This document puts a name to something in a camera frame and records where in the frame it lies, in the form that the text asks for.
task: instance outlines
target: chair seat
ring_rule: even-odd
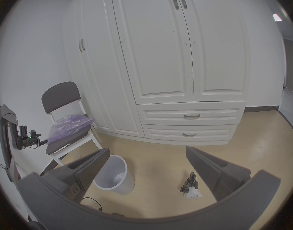
[[[82,128],[81,130],[79,130],[78,132],[76,132],[73,135],[67,136],[65,138],[62,138],[60,140],[54,141],[52,143],[50,143],[47,148],[46,148],[46,154],[52,154],[56,151],[58,151],[60,148],[71,144],[77,140],[80,140],[81,138],[85,137],[89,130],[91,130],[91,125],[88,125],[84,128]]]

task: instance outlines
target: chair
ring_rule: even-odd
[[[55,119],[52,115],[52,111],[74,101],[78,101],[84,116],[88,117],[80,99],[78,88],[74,82],[57,84],[45,91],[41,98],[44,110],[50,116],[53,123],[55,123]],[[102,146],[100,145],[102,141],[96,133],[95,128],[94,133],[96,137],[91,132],[91,125],[88,125],[73,135],[50,143],[46,148],[46,154],[52,156],[53,159],[62,166],[63,163],[60,157],[71,151],[74,151],[76,155],[80,157],[75,149],[87,141],[92,140],[98,149],[102,149]]]

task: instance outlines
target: metal handle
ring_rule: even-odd
[[[187,135],[187,134],[183,133],[183,136],[196,136],[196,133],[194,135]]]
[[[80,48],[80,41],[78,42],[78,47],[79,47],[79,50],[82,52],[81,48]]]
[[[83,44],[83,39],[81,39],[81,46],[83,47],[83,50],[85,50],[84,44]]]
[[[184,115],[184,117],[200,117],[201,116],[201,114],[198,114],[198,115],[195,115],[195,116],[191,116],[191,115]]]
[[[173,3],[175,5],[175,8],[178,10],[178,3],[177,3],[177,0],[173,0]]]
[[[186,0],[182,0],[182,3],[183,3],[183,7],[186,9],[187,8]]]

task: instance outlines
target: drawer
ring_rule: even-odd
[[[146,138],[175,141],[230,140],[237,125],[142,125]]]
[[[136,105],[142,124],[239,124],[246,102],[187,102]]]

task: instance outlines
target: white cabinet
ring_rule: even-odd
[[[186,21],[173,0],[113,0],[137,104],[192,102],[193,70]]]
[[[68,66],[103,133],[166,144],[227,144],[250,78],[232,0],[74,0]]]

